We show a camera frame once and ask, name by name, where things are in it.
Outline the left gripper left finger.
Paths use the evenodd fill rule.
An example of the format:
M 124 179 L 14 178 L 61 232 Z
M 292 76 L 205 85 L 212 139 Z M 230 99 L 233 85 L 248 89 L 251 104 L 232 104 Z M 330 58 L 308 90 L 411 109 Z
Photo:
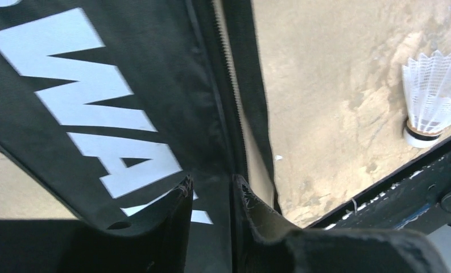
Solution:
M 184 272 L 192 189 L 187 176 L 105 230 L 79 220 L 0 220 L 0 272 Z

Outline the black CROSSWAY racket bag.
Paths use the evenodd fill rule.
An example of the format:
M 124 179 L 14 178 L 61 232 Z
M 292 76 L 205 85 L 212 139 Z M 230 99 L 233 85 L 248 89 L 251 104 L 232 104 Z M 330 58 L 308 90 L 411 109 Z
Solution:
M 279 208 L 253 3 L 0 1 L 0 151 L 104 231 L 191 177 L 185 271 L 240 272 L 235 176 Z

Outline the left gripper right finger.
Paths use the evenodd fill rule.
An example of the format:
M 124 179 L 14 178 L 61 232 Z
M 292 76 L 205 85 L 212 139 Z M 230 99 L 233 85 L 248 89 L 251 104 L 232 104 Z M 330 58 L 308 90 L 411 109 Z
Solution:
M 301 229 L 234 175 L 238 272 L 447 272 L 415 231 Z

